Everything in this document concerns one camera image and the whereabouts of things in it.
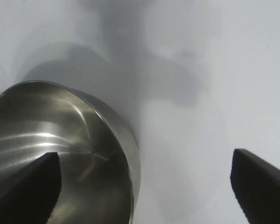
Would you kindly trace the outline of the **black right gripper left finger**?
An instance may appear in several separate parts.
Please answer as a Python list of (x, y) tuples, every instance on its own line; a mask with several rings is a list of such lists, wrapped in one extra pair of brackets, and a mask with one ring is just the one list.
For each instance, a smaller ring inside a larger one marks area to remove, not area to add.
[(0, 182), (0, 224), (47, 223), (60, 192), (58, 153), (46, 153)]

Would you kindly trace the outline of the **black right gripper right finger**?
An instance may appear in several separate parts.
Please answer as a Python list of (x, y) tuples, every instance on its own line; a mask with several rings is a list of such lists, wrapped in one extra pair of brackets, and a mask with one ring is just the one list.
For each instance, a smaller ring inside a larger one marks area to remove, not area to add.
[(280, 224), (280, 169), (246, 149), (235, 149), (231, 187), (251, 224)]

